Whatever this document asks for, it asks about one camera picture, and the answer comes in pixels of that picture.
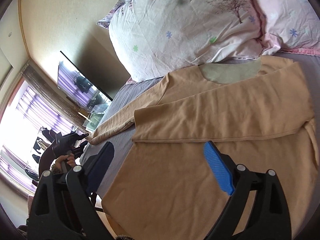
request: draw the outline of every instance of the human hand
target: human hand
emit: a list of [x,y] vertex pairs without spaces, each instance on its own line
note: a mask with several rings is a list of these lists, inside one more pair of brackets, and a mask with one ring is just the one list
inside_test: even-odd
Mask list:
[[62,168],[61,168],[61,162],[63,162],[64,160],[68,160],[67,161],[67,164],[70,166],[70,167],[74,167],[76,166],[76,160],[75,160],[75,156],[73,153],[69,155],[61,155],[59,156],[57,159],[56,159],[56,162],[55,162],[55,166],[60,170],[62,171]]

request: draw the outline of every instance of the neckline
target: neckline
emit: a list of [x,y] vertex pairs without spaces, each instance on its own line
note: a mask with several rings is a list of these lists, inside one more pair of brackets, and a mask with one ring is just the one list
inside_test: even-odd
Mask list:
[[[259,68],[259,70],[258,70],[258,72],[256,73],[255,76],[253,76],[251,78],[239,80],[239,81],[234,82],[234,83],[229,83],[229,84],[221,84],[221,83],[217,83],[217,82],[214,82],[214,81],[210,81],[210,80],[206,79],[203,76],[199,65],[196,65],[196,68],[197,68],[198,74],[199,74],[200,78],[202,79],[202,81],[209,82],[209,83],[215,84],[217,86],[226,86],[226,85],[235,84],[235,83],[238,83],[238,82],[241,82],[241,81],[246,81],[246,80],[258,77],[259,73],[262,72],[262,69],[263,69],[262,57],[259,57],[259,59],[260,59],[260,68]],[[243,65],[243,64],[247,64],[247,62],[240,63],[240,64],[225,64],[225,65]]]

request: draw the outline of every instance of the tan sweatshirt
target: tan sweatshirt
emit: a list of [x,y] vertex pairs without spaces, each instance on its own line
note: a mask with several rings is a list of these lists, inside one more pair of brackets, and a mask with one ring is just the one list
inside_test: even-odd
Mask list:
[[[208,140],[251,171],[276,171],[296,235],[319,162],[299,63],[263,56],[256,77],[228,85],[206,80],[198,66],[169,73],[89,141],[99,143],[134,121],[134,144],[102,200],[104,211],[133,238],[203,240],[209,233],[228,196],[204,158]],[[244,229],[253,199],[236,232]]]

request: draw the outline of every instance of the dark blue gripper pad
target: dark blue gripper pad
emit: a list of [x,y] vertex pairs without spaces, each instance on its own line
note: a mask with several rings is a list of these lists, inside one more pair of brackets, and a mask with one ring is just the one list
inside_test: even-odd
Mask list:
[[232,174],[219,156],[219,153],[209,142],[204,144],[203,153],[221,190],[227,192],[231,196],[235,191],[232,183]]

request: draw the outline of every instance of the gray bed sheet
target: gray bed sheet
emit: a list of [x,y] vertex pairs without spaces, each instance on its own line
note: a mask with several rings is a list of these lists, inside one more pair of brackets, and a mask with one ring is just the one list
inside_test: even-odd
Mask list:
[[[320,57],[301,55],[301,54],[281,53],[281,52],[276,53],[275,56],[290,58],[294,61],[298,61],[302,63],[302,68],[308,82],[311,97],[313,99],[316,123],[319,124],[320,123]],[[243,62],[246,62],[246,61],[229,59],[224,61],[223,63],[239,64]],[[149,88],[157,84],[160,80],[161,78],[157,78],[157,79],[148,80],[148,81],[144,81],[137,84],[124,85],[115,96],[111,106],[106,111],[100,123],[110,118],[113,114],[118,112],[122,107],[124,107],[126,104],[130,103],[132,100],[137,98],[144,91],[148,90]],[[97,191],[98,195],[101,198],[103,198],[103,196],[109,189],[125,157],[127,156],[130,148],[132,147],[133,143],[131,141],[131,137],[134,134],[134,132],[135,132],[135,125],[131,126],[129,129],[121,132],[120,134],[114,135],[113,137],[107,140],[107,141],[110,141],[115,147],[115,157],[111,162],[111,165],[107,173],[105,174],[104,179]],[[318,130],[316,133],[316,138],[319,145],[320,133],[318,132]],[[80,163],[83,164],[88,159],[88,157],[98,154],[98,152],[103,147],[105,142],[102,142],[96,146],[89,145],[86,148],[84,154],[81,156]],[[320,174],[316,183],[316,188],[315,188],[313,198],[311,200],[309,211],[305,217],[305,221],[301,229],[310,220],[311,216],[315,212],[319,203],[320,203]]]

